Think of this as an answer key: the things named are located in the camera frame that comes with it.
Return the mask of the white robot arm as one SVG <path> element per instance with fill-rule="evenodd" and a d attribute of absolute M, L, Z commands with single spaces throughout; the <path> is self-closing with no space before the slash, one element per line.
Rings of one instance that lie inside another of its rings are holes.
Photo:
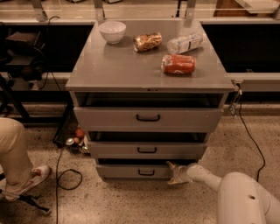
<path fill-rule="evenodd" d="M 217 224 L 280 224 L 280 201 L 250 176 L 230 172 L 221 178 L 200 164 L 167 164 L 169 185 L 201 182 L 217 192 Z"/>

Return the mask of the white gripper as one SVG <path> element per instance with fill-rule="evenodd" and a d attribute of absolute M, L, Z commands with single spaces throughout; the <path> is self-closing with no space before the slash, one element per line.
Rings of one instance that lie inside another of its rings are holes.
<path fill-rule="evenodd" d="M 176 163 L 173 163 L 171 161 L 167 161 L 166 164 L 169 166 L 169 168 L 173 171 L 174 170 L 174 177 L 172 177 L 167 184 L 168 185 L 177 185 L 182 183 L 189 183 L 193 180 L 188 175 L 188 167 L 183 165 L 177 165 Z"/>

